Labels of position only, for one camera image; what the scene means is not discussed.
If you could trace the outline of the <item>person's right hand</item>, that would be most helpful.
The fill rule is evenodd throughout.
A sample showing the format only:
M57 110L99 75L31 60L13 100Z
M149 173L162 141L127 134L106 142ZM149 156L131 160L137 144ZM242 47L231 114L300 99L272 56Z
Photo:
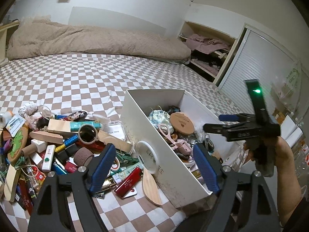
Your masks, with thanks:
M293 152L288 143L282 137L263 138L267 148L272 148L275 151L275 166L278 174L285 176L295 176L295 165Z

